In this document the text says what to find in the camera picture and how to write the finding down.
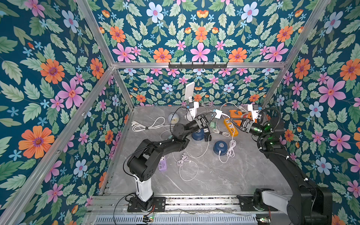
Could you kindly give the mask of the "dark blue meat grinder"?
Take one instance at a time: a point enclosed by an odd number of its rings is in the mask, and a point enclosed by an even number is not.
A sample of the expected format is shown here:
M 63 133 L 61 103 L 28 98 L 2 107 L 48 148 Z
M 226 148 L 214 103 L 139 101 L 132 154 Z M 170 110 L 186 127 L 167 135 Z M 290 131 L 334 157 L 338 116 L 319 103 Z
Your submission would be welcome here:
M 217 141 L 213 146 L 213 152 L 218 156 L 224 156 L 227 154 L 228 145 L 224 141 Z
M 201 141 L 204 139 L 205 133 L 203 129 L 200 129 L 196 132 L 194 132 L 192 135 L 193 140 L 195 141 Z

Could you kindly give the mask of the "dark blue meat grinder front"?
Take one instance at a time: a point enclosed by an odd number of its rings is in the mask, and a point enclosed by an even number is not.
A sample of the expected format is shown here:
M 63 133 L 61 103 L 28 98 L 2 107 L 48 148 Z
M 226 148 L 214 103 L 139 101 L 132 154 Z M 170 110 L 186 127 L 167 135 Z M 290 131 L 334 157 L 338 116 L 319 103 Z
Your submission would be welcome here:
M 213 152 L 218 156 L 224 156 L 227 154 L 228 145 L 224 141 L 217 141 L 213 146 Z

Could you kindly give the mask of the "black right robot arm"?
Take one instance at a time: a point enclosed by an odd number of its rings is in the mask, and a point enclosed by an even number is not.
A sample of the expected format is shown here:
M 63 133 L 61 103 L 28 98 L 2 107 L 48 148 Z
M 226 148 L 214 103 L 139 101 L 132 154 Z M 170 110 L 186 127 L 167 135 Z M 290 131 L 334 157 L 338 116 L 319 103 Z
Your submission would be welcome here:
M 293 225 L 330 225 L 332 194 L 312 181 L 290 157 L 280 140 L 285 132 L 284 121 L 277 116 L 263 123 L 266 109 L 229 112 L 231 122 L 239 131 L 257 137 L 258 150 L 276 166 L 292 190 L 292 196 L 285 197 L 271 188 L 258 188 L 253 195 L 254 208 L 259 211 L 274 208 L 286 214 Z

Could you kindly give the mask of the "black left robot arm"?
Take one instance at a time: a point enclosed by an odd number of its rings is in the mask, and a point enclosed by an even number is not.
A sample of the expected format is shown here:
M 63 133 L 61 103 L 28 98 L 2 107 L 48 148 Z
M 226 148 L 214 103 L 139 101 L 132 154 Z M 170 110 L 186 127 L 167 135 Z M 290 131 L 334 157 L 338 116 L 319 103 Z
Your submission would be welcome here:
M 133 177 L 136 182 L 136 197 L 142 203 L 153 200 L 154 194 L 151 177 L 163 156 L 186 149 L 188 136 L 206 128 L 216 118 L 216 112 L 206 112 L 197 115 L 187 124 L 176 123 L 170 127 L 171 138 L 163 141 L 144 139 L 137 149 L 123 163 L 124 172 Z

